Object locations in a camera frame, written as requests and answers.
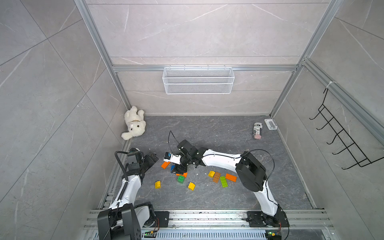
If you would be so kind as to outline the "orange 2x4 lego plate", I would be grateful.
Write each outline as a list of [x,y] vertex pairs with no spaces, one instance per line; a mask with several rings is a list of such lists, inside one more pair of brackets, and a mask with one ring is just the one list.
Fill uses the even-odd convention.
[[170,165],[170,162],[163,162],[163,164],[161,165],[161,167],[162,167],[163,169],[166,169],[169,165]]

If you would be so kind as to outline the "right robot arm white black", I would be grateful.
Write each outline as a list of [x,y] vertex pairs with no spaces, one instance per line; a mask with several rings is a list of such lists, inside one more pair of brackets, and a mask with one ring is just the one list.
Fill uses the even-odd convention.
[[179,152],[165,153],[164,161],[175,164],[174,173],[184,174],[189,165],[211,166],[235,172],[243,186],[253,192],[261,206],[263,223],[268,227],[290,226],[286,213],[274,199],[269,188],[269,177],[266,168],[252,154],[245,151],[242,154],[226,154],[208,148],[197,149],[187,140],[178,145]]

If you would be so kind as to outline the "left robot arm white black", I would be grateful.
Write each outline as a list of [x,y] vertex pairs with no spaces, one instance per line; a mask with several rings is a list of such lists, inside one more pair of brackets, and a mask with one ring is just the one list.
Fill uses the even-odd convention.
[[160,229],[153,205],[150,202],[135,206],[137,193],[142,186],[145,173],[158,160],[156,154],[143,155],[138,149],[129,152],[116,151],[116,160],[123,171],[122,185],[117,197],[107,210],[97,218],[100,240],[140,240],[142,228],[153,228],[145,232],[154,237]]

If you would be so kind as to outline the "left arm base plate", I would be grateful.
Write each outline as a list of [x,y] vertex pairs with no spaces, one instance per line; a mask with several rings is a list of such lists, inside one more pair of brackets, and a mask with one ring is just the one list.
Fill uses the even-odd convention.
[[145,227],[148,228],[167,228],[170,220],[169,211],[150,212],[149,219],[145,222]]

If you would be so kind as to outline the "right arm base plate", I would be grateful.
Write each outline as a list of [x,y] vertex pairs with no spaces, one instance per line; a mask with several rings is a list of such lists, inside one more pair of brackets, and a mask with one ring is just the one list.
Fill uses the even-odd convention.
[[246,221],[251,228],[271,227],[288,228],[290,223],[285,212],[278,209],[274,216],[264,214],[262,211],[248,211]]

